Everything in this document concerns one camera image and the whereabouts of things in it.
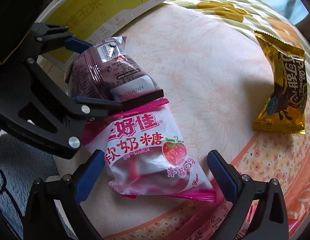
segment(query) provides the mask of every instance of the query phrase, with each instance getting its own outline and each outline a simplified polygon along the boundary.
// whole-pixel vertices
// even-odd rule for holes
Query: barcode
[[[184,240],[199,240],[203,238],[203,233],[202,233],[202,226],[197,228],[195,231],[193,231],[188,237],[186,237]]]
[[[245,236],[246,232],[247,232],[247,228],[242,228],[242,229],[237,233],[237,235],[235,236],[234,240],[241,239],[242,237]]]

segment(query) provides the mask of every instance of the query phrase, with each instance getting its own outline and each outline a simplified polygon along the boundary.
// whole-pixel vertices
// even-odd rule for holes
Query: strawberry illustration
[[[174,138],[176,140],[165,138],[167,142],[164,143],[162,152],[170,164],[178,166],[184,162],[187,150],[183,144],[184,141],[179,141],[177,136],[174,136]]]

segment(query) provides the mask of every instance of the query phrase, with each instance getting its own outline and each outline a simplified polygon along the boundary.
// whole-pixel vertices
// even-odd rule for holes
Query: gray rug
[[[0,136],[0,210],[22,239],[22,217],[35,178],[58,175],[53,157],[9,134]]]

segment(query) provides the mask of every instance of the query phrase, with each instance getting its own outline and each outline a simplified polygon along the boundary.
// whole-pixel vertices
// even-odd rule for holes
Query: candy wrapper
[[[127,102],[147,95],[163,97],[156,82],[124,51],[126,37],[111,37],[84,51],[72,64],[66,83],[70,97]]]
[[[89,145],[105,151],[109,185],[130,198],[169,195],[216,201],[202,168],[187,152],[167,99],[117,114]]]
[[[229,211],[233,207],[231,202],[226,201],[221,190],[214,184],[217,192],[217,203],[203,203],[194,213],[193,217],[175,234],[169,236],[166,240],[209,240],[215,231],[224,221]],[[258,200],[253,201],[246,219],[242,224],[239,232],[234,240],[241,239],[245,236],[250,223],[254,217]],[[288,231],[290,236],[300,226],[300,221],[296,219],[288,219]]]
[[[305,134],[305,52],[266,33],[255,31],[255,36],[272,66],[274,92],[255,120],[253,129]]]

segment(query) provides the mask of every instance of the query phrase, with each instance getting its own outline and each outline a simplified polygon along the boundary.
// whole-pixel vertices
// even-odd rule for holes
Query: barcode sticker
[[[199,240],[203,238],[203,230],[202,226],[193,231],[189,236],[187,236],[184,240]]]
[[[234,240],[238,240],[241,239],[242,237],[245,236],[247,230],[248,230],[248,226],[249,223],[247,223],[246,221],[243,223],[241,229],[239,230],[239,232],[237,233],[237,235],[235,236]]]
[[[221,225],[224,218],[227,216],[228,212],[231,210],[233,204],[231,202],[223,200],[223,202],[218,206],[217,209],[211,214],[209,223],[213,232]]]
[[[149,76],[142,76],[126,84],[110,90],[117,102],[124,102],[155,91],[153,81]]]
[[[125,55],[126,52],[117,46],[116,43],[110,42],[97,48],[98,54],[102,62],[110,61],[111,59]]]

